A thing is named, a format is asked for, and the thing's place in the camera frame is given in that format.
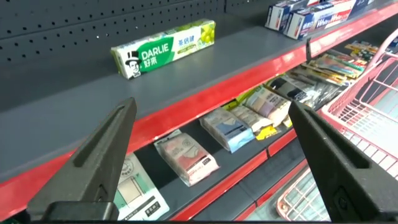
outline stacked boxes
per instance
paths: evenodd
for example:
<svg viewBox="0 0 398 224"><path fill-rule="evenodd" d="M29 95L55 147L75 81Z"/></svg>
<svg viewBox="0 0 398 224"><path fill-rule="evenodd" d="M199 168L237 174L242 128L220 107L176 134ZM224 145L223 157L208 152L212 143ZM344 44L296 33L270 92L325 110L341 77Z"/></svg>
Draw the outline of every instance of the stacked boxes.
<svg viewBox="0 0 398 224"><path fill-rule="evenodd" d="M285 0L269 6L266 27L283 31L287 24L287 18L292 10L318 4L320 0Z"/></svg>

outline pegboard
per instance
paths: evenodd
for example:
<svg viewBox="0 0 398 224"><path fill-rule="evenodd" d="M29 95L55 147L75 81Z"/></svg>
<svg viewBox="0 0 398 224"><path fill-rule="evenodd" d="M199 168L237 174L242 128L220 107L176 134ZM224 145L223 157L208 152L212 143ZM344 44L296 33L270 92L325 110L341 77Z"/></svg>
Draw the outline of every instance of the pegboard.
<svg viewBox="0 0 398 224"><path fill-rule="evenodd" d="M134 8L130 4L128 11L124 6L131 1L61 1L68 2L68 7L62 6L62 10L58 1L41 0L42 7L36 3L29 3L34 7L21 7L22 3L16 0L0 1L2 67L53 54L110 49L201 18L211 18L224 10L224 0L134 0Z"/></svg>

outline plastic packaged item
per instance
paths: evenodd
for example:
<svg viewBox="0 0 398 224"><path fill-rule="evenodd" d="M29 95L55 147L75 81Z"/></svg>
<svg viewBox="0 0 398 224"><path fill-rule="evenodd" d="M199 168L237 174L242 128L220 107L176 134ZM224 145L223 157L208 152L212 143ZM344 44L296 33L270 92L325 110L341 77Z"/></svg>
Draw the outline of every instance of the plastic packaged item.
<svg viewBox="0 0 398 224"><path fill-rule="evenodd" d="M333 57L330 57L327 54L324 54L322 55L322 57L316 59L315 65L317 68L327 69L349 78L358 78L362 74L361 71L340 63L339 61L334 60Z"/></svg>
<svg viewBox="0 0 398 224"><path fill-rule="evenodd" d="M266 83L266 86L276 93L292 100L304 102L315 94L313 85L294 80L287 75L281 75Z"/></svg>
<svg viewBox="0 0 398 224"><path fill-rule="evenodd" d="M327 29L347 20L356 0L334 0L290 12L284 34L302 39L311 32Z"/></svg>
<svg viewBox="0 0 398 224"><path fill-rule="evenodd" d="M249 126L224 108L204 115L200 118L200 124L231 153L254 139Z"/></svg>
<svg viewBox="0 0 398 224"><path fill-rule="evenodd" d="M266 27L284 31L287 25L287 18L292 10L318 4L320 0L283 0L269 6Z"/></svg>
<svg viewBox="0 0 398 224"><path fill-rule="evenodd" d="M289 100L263 86L257 87L254 93L244 101L244 106L270 119L274 127L280 125L286 117L290 104Z"/></svg>
<svg viewBox="0 0 398 224"><path fill-rule="evenodd" d="M231 113L245 122L251 128L253 133L261 131L262 128L272 126L272 121L270 119L257 114L243 105L233 108Z"/></svg>
<svg viewBox="0 0 398 224"><path fill-rule="evenodd" d="M119 73L136 78L214 44L214 21L202 19L111 48Z"/></svg>
<svg viewBox="0 0 398 224"><path fill-rule="evenodd" d="M118 220L124 221L157 220L169 210L134 154L124 160L113 202L119 210Z"/></svg>
<svg viewBox="0 0 398 224"><path fill-rule="evenodd" d="M179 129L154 145L163 159L189 187L220 168L206 149Z"/></svg>

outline toothpaste box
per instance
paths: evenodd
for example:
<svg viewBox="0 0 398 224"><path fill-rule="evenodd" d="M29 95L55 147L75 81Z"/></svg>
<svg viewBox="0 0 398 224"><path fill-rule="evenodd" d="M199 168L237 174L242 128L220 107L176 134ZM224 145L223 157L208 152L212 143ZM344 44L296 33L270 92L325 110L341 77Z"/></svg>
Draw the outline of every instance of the toothpaste box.
<svg viewBox="0 0 398 224"><path fill-rule="evenodd" d="M266 27L284 31L287 24L287 18L292 10L318 4L320 0L285 0L269 6Z"/></svg>
<svg viewBox="0 0 398 224"><path fill-rule="evenodd" d="M355 15L360 10L364 9L368 4L371 4L374 0L356 0L353 10L351 10L350 17Z"/></svg>
<svg viewBox="0 0 398 224"><path fill-rule="evenodd" d="M119 73L136 78L214 44L214 21L202 19L111 48Z"/></svg>
<svg viewBox="0 0 398 224"><path fill-rule="evenodd" d="M309 33L327 29L347 20L356 0L335 0L297 9L290 12L284 34L293 39L302 39Z"/></svg>

